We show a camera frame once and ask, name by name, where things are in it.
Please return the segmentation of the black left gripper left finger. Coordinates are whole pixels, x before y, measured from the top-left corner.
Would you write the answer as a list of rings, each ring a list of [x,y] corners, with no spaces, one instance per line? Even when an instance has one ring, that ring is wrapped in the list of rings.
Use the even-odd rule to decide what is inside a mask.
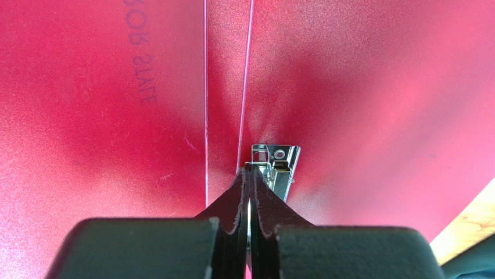
[[[48,278],[244,278],[248,171],[193,218],[92,218],[73,227]]]

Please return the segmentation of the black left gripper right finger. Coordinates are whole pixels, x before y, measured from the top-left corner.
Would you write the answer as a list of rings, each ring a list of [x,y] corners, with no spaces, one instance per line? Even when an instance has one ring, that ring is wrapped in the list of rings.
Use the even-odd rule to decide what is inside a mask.
[[[408,227],[316,226],[249,173],[253,278],[443,278],[432,249]]]

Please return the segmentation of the metal folder clip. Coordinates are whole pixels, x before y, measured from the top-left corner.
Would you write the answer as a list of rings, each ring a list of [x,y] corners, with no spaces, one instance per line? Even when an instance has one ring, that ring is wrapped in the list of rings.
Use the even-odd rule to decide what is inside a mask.
[[[254,144],[251,164],[258,167],[268,188],[287,201],[301,152],[297,145]]]

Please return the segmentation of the red plastic folder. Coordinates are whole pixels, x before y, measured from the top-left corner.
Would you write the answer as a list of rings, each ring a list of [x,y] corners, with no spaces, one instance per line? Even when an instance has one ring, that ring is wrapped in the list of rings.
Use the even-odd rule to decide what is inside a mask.
[[[493,1],[2,1],[1,277],[92,217],[190,217],[253,144],[314,224],[494,230]]]

